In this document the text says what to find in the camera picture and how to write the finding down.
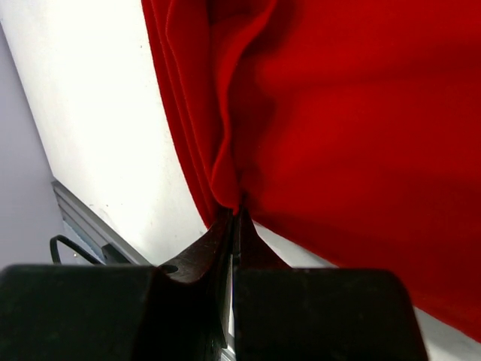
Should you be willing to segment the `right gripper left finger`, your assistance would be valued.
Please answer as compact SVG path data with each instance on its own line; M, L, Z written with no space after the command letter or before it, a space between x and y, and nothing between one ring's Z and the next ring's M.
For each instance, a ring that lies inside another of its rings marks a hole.
M218 360L228 344L230 232L222 211L153 265L11 265L1 273L3 360Z

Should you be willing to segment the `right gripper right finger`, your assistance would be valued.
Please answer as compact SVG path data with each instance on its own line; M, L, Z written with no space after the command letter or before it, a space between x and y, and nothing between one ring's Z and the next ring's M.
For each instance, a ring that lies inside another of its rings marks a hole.
M293 268L249 213L233 231L234 348L239 360L426 360L407 290L391 272Z

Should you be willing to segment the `red t shirt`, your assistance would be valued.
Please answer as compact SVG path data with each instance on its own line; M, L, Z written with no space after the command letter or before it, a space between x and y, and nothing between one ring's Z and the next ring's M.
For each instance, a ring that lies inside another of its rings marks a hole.
M480 337L480 3L145 1L206 225L245 207Z

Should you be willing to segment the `aluminium front rail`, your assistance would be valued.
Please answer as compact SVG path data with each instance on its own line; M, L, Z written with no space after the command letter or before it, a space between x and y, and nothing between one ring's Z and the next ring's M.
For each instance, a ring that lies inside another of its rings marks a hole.
M105 264L150 265L99 216L60 182L52 182L63 220Z

